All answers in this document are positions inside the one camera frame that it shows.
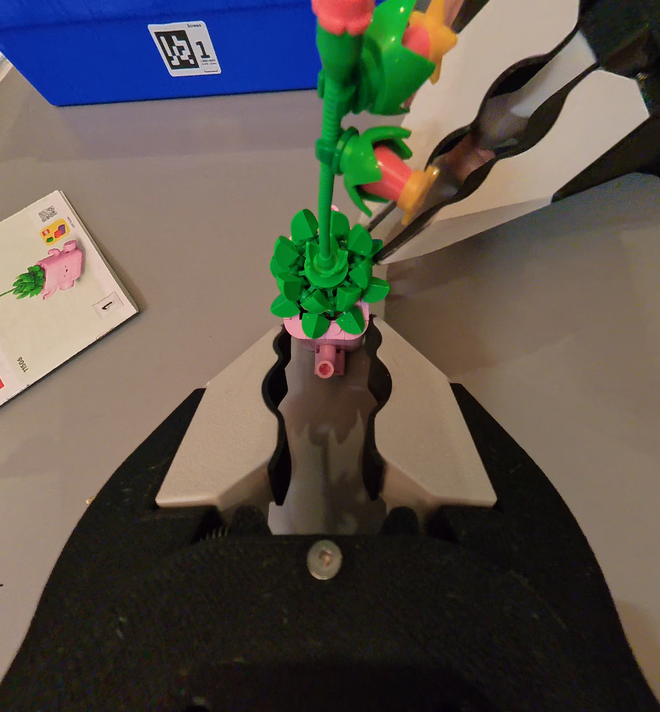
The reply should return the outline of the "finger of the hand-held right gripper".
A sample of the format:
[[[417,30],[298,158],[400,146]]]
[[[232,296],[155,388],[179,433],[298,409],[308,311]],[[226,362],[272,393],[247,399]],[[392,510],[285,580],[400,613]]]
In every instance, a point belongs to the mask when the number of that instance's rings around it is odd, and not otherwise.
[[[636,79],[594,69],[567,93],[538,143],[470,174],[464,193],[416,219],[380,251],[379,262],[433,253],[548,206],[559,188],[648,119]]]
[[[475,170],[532,148],[553,127],[551,111],[596,54],[578,30],[580,1],[493,0],[459,32],[437,83],[419,88],[403,127],[411,130],[413,167],[438,166],[427,211],[464,193]],[[400,209],[374,204],[364,225],[404,230]]]

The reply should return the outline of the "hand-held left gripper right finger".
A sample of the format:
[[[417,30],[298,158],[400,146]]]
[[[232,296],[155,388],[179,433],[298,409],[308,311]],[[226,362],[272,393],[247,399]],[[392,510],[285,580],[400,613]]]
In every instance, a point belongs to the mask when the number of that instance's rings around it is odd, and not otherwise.
[[[495,488],[450,378],[382,319],[367,328],[364,351],[377,399],[363,449],[371,499],[390,509],[493,506]]]

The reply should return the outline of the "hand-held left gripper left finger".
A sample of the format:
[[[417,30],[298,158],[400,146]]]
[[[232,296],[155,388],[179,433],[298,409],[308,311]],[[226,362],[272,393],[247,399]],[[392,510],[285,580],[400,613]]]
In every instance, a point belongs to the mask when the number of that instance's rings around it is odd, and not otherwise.
[[[279,406],[290,356],[290,333],[274,327],[206,385],[157,494],[160,507],[285,501],[292,456]]]

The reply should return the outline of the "blue plastic bin white label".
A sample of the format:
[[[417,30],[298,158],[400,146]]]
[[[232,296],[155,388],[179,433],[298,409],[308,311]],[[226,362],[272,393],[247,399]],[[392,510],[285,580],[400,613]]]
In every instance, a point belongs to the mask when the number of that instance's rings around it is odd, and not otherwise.
[[[52,104],[316,88],[309,0],[0,0],[0,51]]]

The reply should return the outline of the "green toy brick plant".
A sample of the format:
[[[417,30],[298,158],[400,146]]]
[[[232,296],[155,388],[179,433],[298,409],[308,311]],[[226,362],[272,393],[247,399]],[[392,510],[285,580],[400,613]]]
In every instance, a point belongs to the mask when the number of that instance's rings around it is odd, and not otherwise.
[[[369,201],[395,203],[404,222],[416,216],[433,187],[438,169],[408,166],[411,130],[379,125],[359,132],[343,127],[347,114],[367,111],[398,116],[416,92],[441,75],[443,56],[458,43],[453,19],[441,0],[424,11],[416,1],[369,0],[313,1],[318,17],[321,72],[318,93],[324,101],[322,130],[316,141],[319,161],[318,214],[301,209],[290,236],[274,245],[271,272],[281,294],[271,312],[300,317],[301,335],[318,340],[330,327],[358,336],[366,315],[361,304],[388,294],[387,280],[372,274],[382,240],[361,224],[332,209],[335,177],[342,177],[353,203],[371,216]]]

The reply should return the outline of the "pink toy brick pot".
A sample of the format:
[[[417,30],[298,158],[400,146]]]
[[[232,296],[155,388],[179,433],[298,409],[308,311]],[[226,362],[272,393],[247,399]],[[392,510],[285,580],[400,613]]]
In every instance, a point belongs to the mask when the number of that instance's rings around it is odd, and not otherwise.
[[[347,352],[361,348],[369,325],[369,304],[361,299],[356,306],[361,307],[364,317],[364,328],[361,333],[350,333],[338,325],[337,319],[332,319],[322,336],[311,338],[303,332],[300,314],[284,319],[287,332],[297,338],[303,348],[314,351],[314,372],[318,377],[330,378],[334,375],[345,375]]]

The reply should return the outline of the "toy brick instruction booklet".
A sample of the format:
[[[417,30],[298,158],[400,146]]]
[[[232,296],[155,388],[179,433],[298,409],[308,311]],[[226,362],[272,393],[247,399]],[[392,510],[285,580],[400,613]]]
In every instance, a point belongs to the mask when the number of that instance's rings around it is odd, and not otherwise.
[[[0,222],[0,406],[139,307],[63,191]]]

